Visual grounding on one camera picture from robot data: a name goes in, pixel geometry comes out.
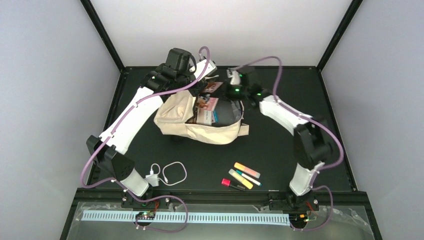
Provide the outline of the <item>pink illustrated picture book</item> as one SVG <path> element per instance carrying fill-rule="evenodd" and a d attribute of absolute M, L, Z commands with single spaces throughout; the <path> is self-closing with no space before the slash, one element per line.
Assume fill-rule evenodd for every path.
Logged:
<path fill-rule="evenodd" d="M 200 93 L 195 106 L 198 109 L 213 111 L 219 100 L 217 97 L 213 97 L 213 93 L 217 91 L 222 84 L 222 82 L 208 83 L 205 89 Z"/>

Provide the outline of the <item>beige canvas backpack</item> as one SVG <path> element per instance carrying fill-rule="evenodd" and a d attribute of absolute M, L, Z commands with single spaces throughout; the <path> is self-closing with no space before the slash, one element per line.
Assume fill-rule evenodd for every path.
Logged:
<path fill-rule="evenodd" d="M 189 138 L 202 143 L 226 145 L 237 137 L 249 134 L 249 125 L 244 120 L 244 105 L 239 100 L 223 97 L 224 81 L 212 96 L 218 98 L 215 111 L 218 122 L 211 125 L 196 124 L 196 102 L 200 93 L 193 95 L 190 90 L 182 90 L 172 94 L 158 109 L 154 123 L 163 135 Z"/>

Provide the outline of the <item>thick white coffee book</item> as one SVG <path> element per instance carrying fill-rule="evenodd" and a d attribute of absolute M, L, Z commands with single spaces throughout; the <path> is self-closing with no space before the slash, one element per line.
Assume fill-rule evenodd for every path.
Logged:
<path fill-rule="evenodd" d="M 198 125 L 211 126 L 213 121 L 213 112 L 217 106 L 219 99 L 216 97 L 200 96 L 195 104 L 196 120 Z"/>

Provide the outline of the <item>dog bark reader book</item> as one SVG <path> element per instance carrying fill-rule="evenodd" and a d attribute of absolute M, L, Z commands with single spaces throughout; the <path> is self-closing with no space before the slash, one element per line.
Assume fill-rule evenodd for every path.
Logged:
<path fill-rule="evenodd" d="M 219 119 L 218 119 L 218 114 L 217 114 L 217 112 L 214 110 L 214 111 L 212 111 L 212 120 L 211 120 L 211 122 L 214 124 L 214 123 L 218 123 L 219 122 Z"/>

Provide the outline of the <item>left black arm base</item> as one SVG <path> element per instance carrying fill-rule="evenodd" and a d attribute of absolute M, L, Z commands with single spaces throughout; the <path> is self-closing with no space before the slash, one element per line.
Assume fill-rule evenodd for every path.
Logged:
<path fill-rule="evenodd" d="M 125 195 L 121 201 L 121 207 L 125 209 L 132 209 L 138 218 L 138 225 L 141 229 L 151 225 L 152 220 L 155 218 L 156 212 L 167 209 L 170 203 L 170 198 L 159 198 L 149 202 L 139 202 L 134 200 L 129 195 Z"/>

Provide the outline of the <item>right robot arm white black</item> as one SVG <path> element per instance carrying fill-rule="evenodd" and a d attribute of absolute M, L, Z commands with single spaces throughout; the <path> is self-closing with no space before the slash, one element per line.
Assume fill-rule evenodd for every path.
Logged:
<path fill-rule="evenodd" d="M 262 86 L 253 66 L 228 68 L 226 74 L 226 97 L 258 108 L 262 115 L 271 118 L 292 135 L 297 164 L 284 200 L 289 209 L 299 209 L 308 199 L 316 177 L 336 148 L 331 136 L 325 132 L 327 121 L 304 114 L 280 99 L 277 89 L 281 68 L 272 89 Z"/>

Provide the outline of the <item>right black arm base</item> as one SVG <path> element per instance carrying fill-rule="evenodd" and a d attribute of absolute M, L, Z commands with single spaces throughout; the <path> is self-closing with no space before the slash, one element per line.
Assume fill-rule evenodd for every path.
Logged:
<path fill-rule="evenodd" d="M 268 198 L 270 210 L 281 210 L 288 214 L 289 223 L 294 228 L 304 229 L 308 222 L 318 218 L 318 200 L 311 191 L 302 196 L 297 196 L 291 190 L 270 192 Z"/>

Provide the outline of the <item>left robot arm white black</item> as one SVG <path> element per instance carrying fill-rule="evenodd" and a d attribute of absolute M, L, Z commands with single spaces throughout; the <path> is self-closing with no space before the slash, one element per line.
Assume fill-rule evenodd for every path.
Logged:
<path fill-rule="evenodd" d="M 166 62 L 141 80 L 133 99 L 119 117 L 98 137 L 91 135 L 87 139 L 91 155 L 80 175 L 84 188 L 114 182 L 134 198 L 141 199 L 147 193 L 150 183 L 139 174 L 134 161 L 125 154 L 146 121 L 164 104 L 165 97 L 198 89 L 201 80 L 216 70 L 208 47 L 201 47 L 198 53 L 206 55 L 196 62 L 190 52 L 180 48 L 171 49 Z M 108 172 L 109 177 L 94 184 L 85 184 L 84 177 L 90 164 Z"/>

